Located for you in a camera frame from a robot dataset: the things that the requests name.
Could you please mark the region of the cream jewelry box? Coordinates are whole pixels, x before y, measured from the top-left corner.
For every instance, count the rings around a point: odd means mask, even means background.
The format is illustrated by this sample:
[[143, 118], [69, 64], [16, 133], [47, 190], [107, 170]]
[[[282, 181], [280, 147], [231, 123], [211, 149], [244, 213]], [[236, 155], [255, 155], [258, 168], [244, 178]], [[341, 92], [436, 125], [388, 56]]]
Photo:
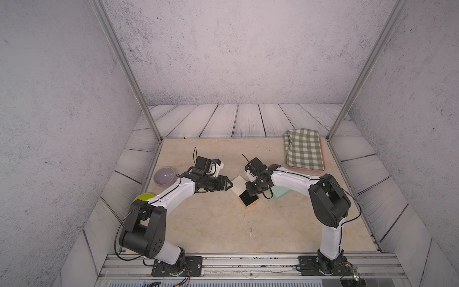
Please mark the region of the cream jewelry box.
[[230, 189], [236, 196], [240, 196], [246, 191], [246, 180], [245, 178], [238, 176], [232, 180], [233, 187]]

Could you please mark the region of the mint green jewelry box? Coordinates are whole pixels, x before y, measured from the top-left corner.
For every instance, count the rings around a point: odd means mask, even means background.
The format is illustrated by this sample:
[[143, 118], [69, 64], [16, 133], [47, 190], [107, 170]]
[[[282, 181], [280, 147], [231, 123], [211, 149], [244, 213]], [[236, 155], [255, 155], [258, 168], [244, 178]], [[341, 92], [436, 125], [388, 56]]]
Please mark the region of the mint green jewelry box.
[[290, 189], [286, 188], [286, 187], [281, 187], [281, 186], [273, 186], [271, 188], [272, 192], [273, 192], [273, 195], [276, 199], [280, 199], [281, 197], [285, 196], [288, 194], [288, 192], [290, 191]]

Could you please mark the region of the cream box black drawer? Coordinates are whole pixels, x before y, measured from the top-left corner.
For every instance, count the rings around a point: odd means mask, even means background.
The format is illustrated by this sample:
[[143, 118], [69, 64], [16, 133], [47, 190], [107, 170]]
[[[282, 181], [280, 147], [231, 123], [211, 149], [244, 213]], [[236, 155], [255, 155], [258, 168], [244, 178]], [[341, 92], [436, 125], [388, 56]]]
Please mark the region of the cream box black drawer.
[[251, 196], [248, 193], [248, 191], [245, 190], [239, 195], [239, 199], [245, 208], [249, 208], [259, 201], [259, 196], [258, 195]]

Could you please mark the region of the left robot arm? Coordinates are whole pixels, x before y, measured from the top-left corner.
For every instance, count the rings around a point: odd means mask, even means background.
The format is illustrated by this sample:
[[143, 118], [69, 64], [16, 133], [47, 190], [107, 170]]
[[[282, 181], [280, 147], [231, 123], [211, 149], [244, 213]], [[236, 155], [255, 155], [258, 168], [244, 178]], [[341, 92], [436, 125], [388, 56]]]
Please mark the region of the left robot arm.
[[226, 176], [184, 172], [161, 194], [146, 200], [134, 200], [119, 227], [118, 244], [181, 271], [185, 266], [185, 250], [166, 240], [168, 214], [197, 193], [231, 188], [233, 183]]

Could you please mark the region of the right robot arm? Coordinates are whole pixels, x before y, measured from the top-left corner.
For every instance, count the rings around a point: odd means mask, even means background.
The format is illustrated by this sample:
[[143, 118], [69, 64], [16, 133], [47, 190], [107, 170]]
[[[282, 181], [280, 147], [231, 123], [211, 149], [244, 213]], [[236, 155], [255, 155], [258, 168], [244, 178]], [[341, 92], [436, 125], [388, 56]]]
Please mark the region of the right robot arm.
[[249, 180], [246, 190], [250, 196], [284, 187], [309, 197], [315, 217], [322, 225], [322, 238], [317, 261], [323, 273], [332, 273], [342, 262], [343, 225], [351, 208], [351, 201], [336, 179], [326, 173], [321, 177], [293, 172], [281, 165], [249, 163], [245, 166]]

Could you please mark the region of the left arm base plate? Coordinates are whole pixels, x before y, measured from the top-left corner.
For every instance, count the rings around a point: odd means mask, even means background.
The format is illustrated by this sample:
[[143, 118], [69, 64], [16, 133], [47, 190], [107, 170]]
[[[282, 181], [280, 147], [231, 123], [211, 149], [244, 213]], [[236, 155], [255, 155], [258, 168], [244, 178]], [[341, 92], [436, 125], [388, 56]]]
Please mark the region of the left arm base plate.
[[155, 260], [151, 272], [152, 277], [191, 276], [202, 275], [203, 257], [182, 255], [175, 264], [167, 264]]

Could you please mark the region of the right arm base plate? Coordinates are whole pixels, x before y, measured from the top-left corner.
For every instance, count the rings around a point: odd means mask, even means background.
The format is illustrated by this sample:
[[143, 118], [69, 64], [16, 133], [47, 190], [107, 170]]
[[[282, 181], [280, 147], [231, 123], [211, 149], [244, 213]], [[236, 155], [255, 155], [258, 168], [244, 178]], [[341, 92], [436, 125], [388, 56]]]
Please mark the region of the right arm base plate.
[[296, 270], [302, 276], [352, 276], [352, 268], [345, 257], [330, 260], [327, 257], [300, 256]]

